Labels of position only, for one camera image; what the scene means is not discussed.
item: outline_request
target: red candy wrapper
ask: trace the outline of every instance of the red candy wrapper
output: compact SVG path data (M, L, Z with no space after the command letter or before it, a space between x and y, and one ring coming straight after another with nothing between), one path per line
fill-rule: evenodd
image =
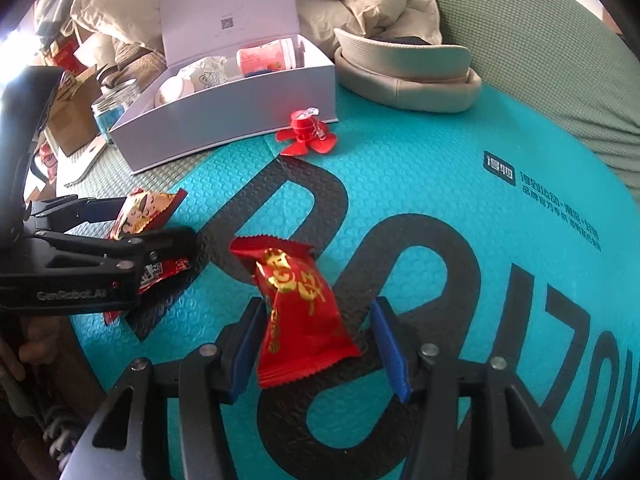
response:
M116 221L111 226L107 238L122 240L125 236L136 235L152 229L161 229L169 221L175 210L187 196L187 192L179 189L178 193L158 193L136 188L127 195ZM191 266L185 258L179 260L165 260L145 267L140 281L139 294L144 294L156 283L175 276ZM110 325L122 311L104 312L102 318L106 325Z
M345 357L360 357L311 246L273 236L235 238L229 250L271 307L258 362L261 388L302 379Z

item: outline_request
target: red packaging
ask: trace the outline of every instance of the red packaging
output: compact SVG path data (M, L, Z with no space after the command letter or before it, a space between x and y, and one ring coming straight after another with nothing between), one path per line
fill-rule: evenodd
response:
M302 379L361 355L310 249L267 235L235 238L229 246L271 307L258 362L261 388Z
M179 189L178 193L158 193L136 188L127 195L127 199L111 226L107 238L121 240L125 235L139 234L152 229L161 229L169 221L175 210L187 196L187 192ZM140 280L139 294L144 294L156 283L175 276L183 270L190 269L186 258L165 260L145 267ZM110 325L122 314L121 310L103 312L102 318Z
M78 40L75 37L70 36L65 40L65 42L60 44L55 44L51 48L51 55L53 62L57 66L61 66L65 70L69 70L69 72L73 72L76 75L81 75L87 67L85 67L82 63L78 61L78 58L74 56L74 52L78 50Z

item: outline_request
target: cardboard box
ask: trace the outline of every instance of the cardboard box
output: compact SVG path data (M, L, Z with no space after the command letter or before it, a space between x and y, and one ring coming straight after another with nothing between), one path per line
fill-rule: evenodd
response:
M133 173L232 140L288 128L295 110L315 107L337 121L335 67L299 35L296 0L160 0L162 39L169 67L110 131ZM154 108L160 85L204 56L235 60L238 48L295 38L304 67L197 92Z
M76 77L74 86L51 107L47 127L66 156L91 142L99 133L91 110L91 104L102 94L95 73L95 68L82 72Z
M56 181L54 180L51 183L47 182L45 186L42 188L42 191L36 187L33 191L31 191L30 195L24 200L24 203L28 204L29 202L36 202L36 201L42 202L43 200L49 200L50 198L55 198L55 197L56 197Z

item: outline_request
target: yoga mat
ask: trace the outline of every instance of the yoga mat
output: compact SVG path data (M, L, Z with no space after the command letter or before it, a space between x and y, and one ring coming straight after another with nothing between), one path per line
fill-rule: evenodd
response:
M235 234L293 237L316 246L367 351L265 391L254 374L223 406L241 480L399 477L416 411L393 397L370 338L376 295L462 358L504 357L577 475L601 474L640 415L640 221L623 184L570 134L487 85L452 116L343 89L337 99L329 155L283 158L273 136L242 140L176 186L189 195L172 225L202 242L194 269L112 326L99 314L73 319L102 385L137 356L181 358L238 319L256 289L226 251ZM169 425L180 479L177 401Z

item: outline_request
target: white gift box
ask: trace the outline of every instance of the white gift box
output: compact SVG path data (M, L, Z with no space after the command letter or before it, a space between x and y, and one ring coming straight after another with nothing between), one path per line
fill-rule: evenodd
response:
M296 110L315 107L320 120L337 121L334 64L299 35L296 0L160 0L160 16L169 68L110 132L133 173L287 128ZM160 85L190 62L225 56L237 71L239 48L281 38L300 42L303 67L239 78L154 108Z

